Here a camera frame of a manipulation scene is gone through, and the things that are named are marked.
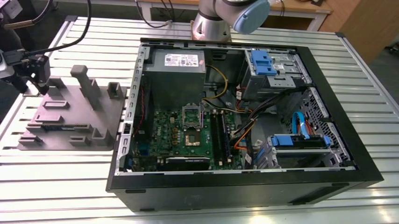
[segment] floor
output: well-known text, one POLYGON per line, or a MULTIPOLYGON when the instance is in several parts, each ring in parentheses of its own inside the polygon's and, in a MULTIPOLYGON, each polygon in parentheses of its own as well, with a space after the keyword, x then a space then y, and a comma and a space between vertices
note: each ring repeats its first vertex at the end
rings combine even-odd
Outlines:
MULTIPOLYGON (((40 12, 45 2, 36 0, 33 5, 36 11, 40 12)), ((152 9, 154 20, 167 21, 168 17, 166 14, 166 10, 152 9)), ((190 22, 195 19, 196 11, 176 9, 175 14, 178 22, 190 22)), ((60 2, 58 10, 51 11, 41 23, 29 28, 29 33, 35 39, 37 49, 45 48, 49 45, 67 15, 87 16, 86 4, 60 2)), ((124 6, 94 5, 92 15, 94 17, 103 18, 140 19, 138 9, 135 7, 124 6)), ((391 55, 387 50, 383 50, 375 61, 370 64, 370 68, 386 86, 394 99, 399 102, 399 56, 391 55)), ((12 106, 16 96, 17 92, 13 90, 12 86, 0 83, 0 122, 12 106)))

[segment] blue plastic latch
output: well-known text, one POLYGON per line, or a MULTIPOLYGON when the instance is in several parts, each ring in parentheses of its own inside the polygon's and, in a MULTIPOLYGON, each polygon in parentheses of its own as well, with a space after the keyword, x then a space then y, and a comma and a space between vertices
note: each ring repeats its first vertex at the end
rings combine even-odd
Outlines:
POLYGON ((272 59, 264 50, 252 50, 252 63, 255 67, 255 74, 262 76, 275 76, 276 70, 272 66, 272 59))
POLYGON ((275 135, 272 138, 274 146, 292 146, 294 142, 290 135, 275 135))
POLYGON ((330 139, 330 137, 324 136, 323 138, 324 138, 326 146, 330 147, 330 145, 331 145, 331 139, 330 139))
POLYGON ((276 139, 276 137, 271 137, 272 140, 272 145, 278 146, 279 145, 279 140, 276 139))
POLYGON ((279 140, 279 145, 282 145, 282 146, 292 146, 294 145, 291 136, 288 136, 288 135, 278 135, 275 137, 279 140))

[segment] power cable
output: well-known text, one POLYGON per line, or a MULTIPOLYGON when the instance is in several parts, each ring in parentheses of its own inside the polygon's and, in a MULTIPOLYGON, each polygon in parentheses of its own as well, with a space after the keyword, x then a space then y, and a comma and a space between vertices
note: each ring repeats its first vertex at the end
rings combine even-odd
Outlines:
POLYGON ((24 27, 33 26, 35 24, 37 24, 43 20, 47 12, 49 11, 49 9, 52 7, 52 2, 53 2, 53 0, 48 0, 48 3, 40 13, 40 15, 35 19, 4 24, 4 26, 3 26, 4 29, 19 29, 19 28, 24 28, 24 27))
POLYGON ((27 52, 24 55, 25 56, 32 56, 32 55, 41 55, 47 52, 51 52, 51 51, 55 51, 55 50, 60 50, 60 49, 64 49, 64 48, 68 48, 76 44, 79 44, 79 42, 84 39, 86 37, 86 34, 87 34, 87 31, 88 31, 88 27, 90 27, 90 23, 91 23, 91 20, 92 20, 92 2, 91 0, 87 0, 87 22, 86 22, 86 28, 83 30, 83 33, 82 33, 82 36, 79 37, 78 40, 75 40, 74 42, 68 43, 68 44, 64 44, 62 46, 58 46, 58 47, 53 47, 53 48, 47 48, 47 49, 41 49, 41 50, 35 50, 35 51, 31 51, 31 52, 27 52))
POLYGON ((136 6, 138 6, 139 16, 140 16, 142 20, 146 22, 146 24, 147 24, 150 27, 152 27, 152 28, 162 28, 162 27, 166 27, 166 26, 170 24, 171 20, 166 21, 166 22, 164 22, 162 25, 159 25, 159 26, 155 26, 155 25, 150 24, 150 22, 144 19, 144 16, 143 16, 143 14, 142 14, 142 12, 140 12, 140 6, 139 6, 139 2, 138 2, 138 0, 135 0, 135 2, 136 2, 136 6))

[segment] cpu socket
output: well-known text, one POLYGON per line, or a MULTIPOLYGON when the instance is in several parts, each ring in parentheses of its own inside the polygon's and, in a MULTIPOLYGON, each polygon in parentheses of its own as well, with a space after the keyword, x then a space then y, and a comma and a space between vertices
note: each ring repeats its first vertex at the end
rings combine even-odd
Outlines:
POLYGON ((184 132, 184 145, 186 146, 200 146, 200 132, 186 131, 184 132))

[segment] metal table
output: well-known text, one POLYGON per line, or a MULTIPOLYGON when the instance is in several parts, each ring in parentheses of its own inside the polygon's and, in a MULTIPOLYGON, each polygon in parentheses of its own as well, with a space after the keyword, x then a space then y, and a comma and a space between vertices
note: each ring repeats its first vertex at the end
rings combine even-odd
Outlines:
MULTIPOLYGON (((86 18, 66 21, 52 45, 74 41, 84 25, 86 18)), ((112 80, 130 86, 140 37, 188 39, 190 24, 148 29, 142 21, 94 18, 80 44, 49 55, 52 75, 70 83, 71 67, 84 64, 99 85, 112 80)), ((311 49, 386 180, 315 205, 132 213, 104 190, 112 152, 16 149, 41 101, 20 96, 0 125, 0 221, 335 224, 399 220, 399 107, 346 38, 334 33, 259 29, 252 35, 232 31, 232 39, 311 49)))

